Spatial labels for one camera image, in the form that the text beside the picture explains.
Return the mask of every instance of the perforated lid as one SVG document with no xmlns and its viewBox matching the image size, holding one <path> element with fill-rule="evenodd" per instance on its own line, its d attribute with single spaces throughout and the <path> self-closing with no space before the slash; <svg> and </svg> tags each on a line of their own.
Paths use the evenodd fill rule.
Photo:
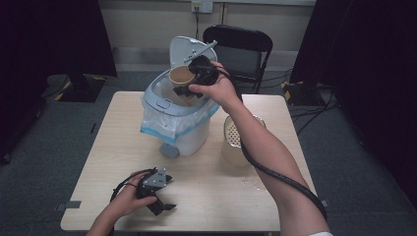
<svg viewBox="0 0 417 236">
<path fill-rule="evenodd" d="M 217 61 L 217 55 L 209 45 L 191 37 L 176 36 L 169 46 L 169 61 L 171 69 L 177 66 L 189 65 L 191 58 L 205 55 L 210 61 Z"/>
</svg>

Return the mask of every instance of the person's right hand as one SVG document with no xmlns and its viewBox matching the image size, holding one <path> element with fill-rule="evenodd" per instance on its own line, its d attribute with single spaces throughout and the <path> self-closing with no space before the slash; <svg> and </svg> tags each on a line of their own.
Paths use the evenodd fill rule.
<svg viewBox="0 0 417 236">
<path fill-rule="evenodd" d="M 220 70 L 228 74 L 223 66 L 218 62 L 211 62 L 217 70 Z M 239 98 L 236 95 L 236 91 L 229 79 L 224 75 L 219 74 L 217 82 L 212 86 L 199 86 L 199 85 L 190 85 L 189 89 L 196 93 L 203 93 L 211 97 L 215 102 L 217 102 L 223 110 L 229 113 L 231 107 L 236 106 L 236 104 L 241 103 Z"/>
</svg>

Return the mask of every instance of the person's left arm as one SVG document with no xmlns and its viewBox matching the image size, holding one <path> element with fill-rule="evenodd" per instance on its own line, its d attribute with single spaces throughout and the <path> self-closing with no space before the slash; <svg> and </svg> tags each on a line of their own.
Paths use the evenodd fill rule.
<svg viewBox="0 0 417 236">
<path fill-rule="evenodd" d="M 116 221 L 139 207 L 145 207 L 156 201 L 156 197 L 136 198 L 136 186 L 147 173 L 139 174 L 129 180 L 117 197 L 98 215 L 92 224 L 88 236 L 108 235 Z"/>
</svg>

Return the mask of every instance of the carpeted floor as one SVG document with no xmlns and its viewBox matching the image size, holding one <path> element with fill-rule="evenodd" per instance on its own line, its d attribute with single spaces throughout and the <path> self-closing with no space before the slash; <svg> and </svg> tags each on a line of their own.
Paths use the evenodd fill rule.
<svg viewBox="0 0 417 236">
<path fill-rule="evenodd" d="M 0 166 L 0 235 L 84 235 L 60 228 L 63 211 L 56 206 L 71 198 L 114 92 L 144 90 L 160 73 L 120 72 L 119 78 L 107 80 L 95 103 L 47 98 L 41 116 L 11 152 L 11 163 Z M 278 85 L 286 79 L 285 72 L 267 72 L 265 79 L 260 93 L 282 95 Z M 64 80 L 65 76 L 49 78 L 45 94 L 57 90 Z M 322 93 L 330 99 L 330 90 Z M 308 124 L 299 140 L 319 197 L 330 204 L 328 223 L 333 234 L 417 235 L 415 210 L 386 169 L 361 145 L 355 126 L 334 98 L 331 104 L 333 109 L 310 123 L 314 115 L 303 114 L 317 107 L 288 108 L 297 131 Z"/>
</svg>

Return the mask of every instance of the wooden table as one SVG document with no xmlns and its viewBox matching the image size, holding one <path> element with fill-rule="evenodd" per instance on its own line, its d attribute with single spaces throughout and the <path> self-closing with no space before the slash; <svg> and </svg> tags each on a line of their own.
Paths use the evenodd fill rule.
<svg viewBox="0 0 417 236">
<path fill-rule="evenodd" d="M 132 172 L 166 168 L 173 177 L 157 192 L 171 211 L 154 216 L 147 207 L 122 217 L 115 225 L 122 231 L 279 231 L 276 205 L 254 168 L 237 168 L 221 155 L 223 124 L 227 114 L 220 108 L 210 119 L 208 139 L 190 156 L 169 158 L 159 152 L 161 141 L 140 132 L 143 118 L 140 91 L 114 94 L 71 201 L 80 208 L 67 208 L 61 227 L 89 230 L 107 206 L 112 190 Z M 314 185 L 283 97 L 244 94 L 244 103 L 266 122 L 294 155 L 314 193 Z"/>
</svg>

